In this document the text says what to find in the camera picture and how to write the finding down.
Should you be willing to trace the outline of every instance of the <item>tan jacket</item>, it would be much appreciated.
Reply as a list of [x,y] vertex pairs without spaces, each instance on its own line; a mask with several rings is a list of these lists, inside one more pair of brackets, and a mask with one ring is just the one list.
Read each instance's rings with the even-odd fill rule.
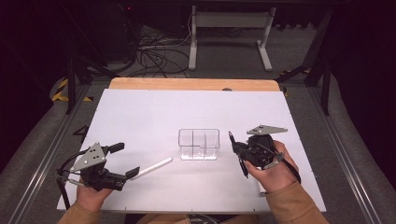
[[[328,223],[317,206],[299,183],[294,183],[284,189],[266,194],[278,223]],[[73,204],[58,222],[58,224],[97,224],[100,213],[95,214],[83,208],[78,203]],[[242,215],[223,224],[258,224],[258,216]],[[190,224],[187,215],[148,214],[137,224]]]

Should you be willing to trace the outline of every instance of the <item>hand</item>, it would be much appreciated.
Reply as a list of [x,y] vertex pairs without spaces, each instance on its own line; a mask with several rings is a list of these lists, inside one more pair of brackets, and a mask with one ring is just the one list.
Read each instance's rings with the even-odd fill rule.
[[[285,145],[281,142],[274,140],[274,147],[279,151],[283,152],[283,158],[288,161],[298,172],[298,167],[294,160],[289,155]],[[267,193],[275,192],[279,189],[283,189],[296,181],[296,177],[289,170],[284,162],[280,162],[278,165],[268,168],[266,170],[259,170],[257,167],[252,165],[249,161],[245,161],[248,172],[253,175],[262,184]]]
[[113,189],[101,189],[78,186],[77,203],[93,213],[99,213],[105,199],[113,192]]

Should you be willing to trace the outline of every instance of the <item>white metal frame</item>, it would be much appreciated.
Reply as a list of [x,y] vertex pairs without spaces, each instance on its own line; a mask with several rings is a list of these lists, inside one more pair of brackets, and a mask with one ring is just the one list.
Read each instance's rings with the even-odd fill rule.
[[272,71],[272,65],[268,58],[265,44],[271,30],[276,8],[272,7],[269,12],[239,13],[239,12],[201,12],[192,6],[191,13],[191,48],[189,69],[194,70],[197,58],[197,27],[241,27],[241,28],[264,28],[261,40],[257,40],[257,46],[262,56],[265,71]]

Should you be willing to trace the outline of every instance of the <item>sleeve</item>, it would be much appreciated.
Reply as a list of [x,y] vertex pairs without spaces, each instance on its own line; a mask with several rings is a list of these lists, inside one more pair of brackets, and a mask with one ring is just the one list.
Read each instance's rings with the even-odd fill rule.
[[101,213],[93,213],[74,203],[62,216],[58,224],[97,224]]
[[266,199],[278,223],[329,223],[298,182],[266,194]]

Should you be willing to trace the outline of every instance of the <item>white board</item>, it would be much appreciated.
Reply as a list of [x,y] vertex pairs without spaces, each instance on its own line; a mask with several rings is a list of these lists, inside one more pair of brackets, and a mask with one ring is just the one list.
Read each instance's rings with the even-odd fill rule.
[[[81,150],[125,143],[107,155],[106,168],[116,174],[141,169],[172,157],[165,166],[128,181],[114,191],[103,210],[118,213],[262,213],[270,211],[257,181],[243,176],[228,131],[245,142],[260,124],[287,128],[271,134],[288,148],[299,166],[303,187],[320,211],[325,205],[303,144],[281,91],[138,91],[105,90]],[[215,161],[182,161],[177,144],[180,129],[219,129]],[[69,200],[76,186],[68,183]],[[61,197],[58,209],[65,209]]]

